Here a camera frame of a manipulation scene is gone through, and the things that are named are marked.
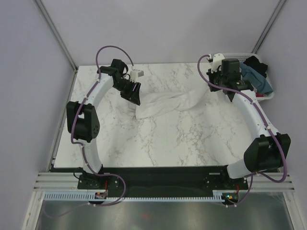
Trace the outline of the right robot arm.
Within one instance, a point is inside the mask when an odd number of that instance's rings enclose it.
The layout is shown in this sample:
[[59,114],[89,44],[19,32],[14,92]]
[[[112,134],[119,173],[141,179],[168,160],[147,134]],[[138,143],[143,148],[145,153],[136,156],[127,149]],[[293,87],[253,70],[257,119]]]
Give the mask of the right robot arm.
[[265,115],[253,85],[241,75],[239,60],[218,53],[208,61],[210,90],[222,90],[239,109],[252,138],[243,159],[228,165],[227,172],[220,176],[221,186],[229,189],[237,178],[284,167],[291,139],[288,134],[281,134]]

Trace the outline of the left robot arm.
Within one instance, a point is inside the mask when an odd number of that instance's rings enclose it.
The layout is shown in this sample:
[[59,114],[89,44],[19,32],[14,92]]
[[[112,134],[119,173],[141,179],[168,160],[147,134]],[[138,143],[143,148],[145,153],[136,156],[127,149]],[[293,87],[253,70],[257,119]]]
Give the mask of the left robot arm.
[[89,184],[94,188],[101,188],[105,184],[105,176],[101,174],[103,168],[99,159],[96,137],[100,131],[100,123],[96,108],[105,94],[114,88],[120,92],[121,98],[140,105],[141,83],[137,82],[144,72],[131,68],[125,78],[124,70],[128,66],[120,59],[114,59],[110,66],[100,66],[97,77],[89,91],[79,101],[70,101],[66,105],[67,127],[71,135],[71,143],[81,147],[83,170],[90,173]]

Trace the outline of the white t-shirt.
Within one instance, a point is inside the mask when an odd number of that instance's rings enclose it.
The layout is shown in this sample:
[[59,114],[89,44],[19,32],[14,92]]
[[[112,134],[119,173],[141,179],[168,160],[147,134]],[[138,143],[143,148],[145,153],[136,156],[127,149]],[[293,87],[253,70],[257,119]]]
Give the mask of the white t-shirt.
[[164,115],[172,111],[186,111],[196,106],[208,90],[196,88],[188,92],[154,92],[141,96],[135,109],[137,119]]

